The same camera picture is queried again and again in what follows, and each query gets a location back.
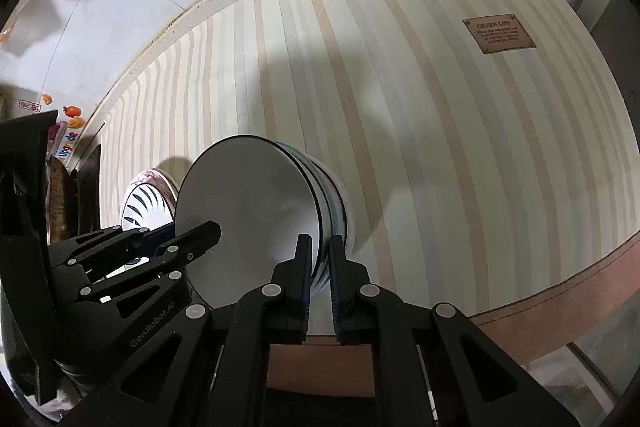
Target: mounting screw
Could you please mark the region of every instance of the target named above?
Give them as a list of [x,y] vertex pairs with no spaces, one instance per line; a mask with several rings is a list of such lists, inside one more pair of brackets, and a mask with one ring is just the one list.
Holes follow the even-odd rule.
[[378,288],[375,284],[364,284],[360,287],[360,293],[362,293],[365,297],[375,297],[379,295],[380,288]]
[[199,319],[205,314],[205,312],[206,309],[204,309],[204,306],[202,304],[192,304],[191,306],[187,306],[184,314],[187,315],[187,317],[189,317],[190,319]]
[[262,295],[264,295],[265,297],[275,297],[276,295],[280,295],[281,291],[282,288],[273,283],[265,284],[262,287]]
[[444,319],[450,319],[456,314],[456,309],[448,302],[443,302],[436,306],[436,313]]

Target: sticker label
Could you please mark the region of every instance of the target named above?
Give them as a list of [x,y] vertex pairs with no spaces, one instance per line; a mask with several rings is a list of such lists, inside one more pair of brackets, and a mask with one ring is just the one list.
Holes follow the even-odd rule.
[[464,19],[463,22],[485,55],[536,47],[512,13]]
[[78,140],[79,134],[74,132],[73,129],[66,128],[65,136],[63,136],[62,140],[60,140],[60,145],[58,146],[58,152],[56,156],[58,158],[66,158],[67,156],[71,156],[71,153],[76,148],[76,140]]
[[40,112],[42,106],[35,102],[29,102],[29,100],[18,100],[18,107],[20,109],[27,109],[33,112]]

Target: white plate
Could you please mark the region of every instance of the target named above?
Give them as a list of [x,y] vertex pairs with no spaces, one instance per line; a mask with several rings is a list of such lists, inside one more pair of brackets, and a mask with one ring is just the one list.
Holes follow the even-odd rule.
[[187,266],[199,295],[213,308],[268,283],[273,267],[291,259],[298,234],[312,238],[316,262],[319,211],[306,174],[278,145],[234,136],[207,149],[178,194],[175,233],[208,220],[220,225],[217,246]]

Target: brown plaque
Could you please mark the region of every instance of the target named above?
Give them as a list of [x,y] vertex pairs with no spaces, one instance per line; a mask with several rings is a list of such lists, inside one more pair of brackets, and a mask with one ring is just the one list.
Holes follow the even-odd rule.
[[512,13],[464,19],[463,22],[485,55],[536,47],[518,18]]

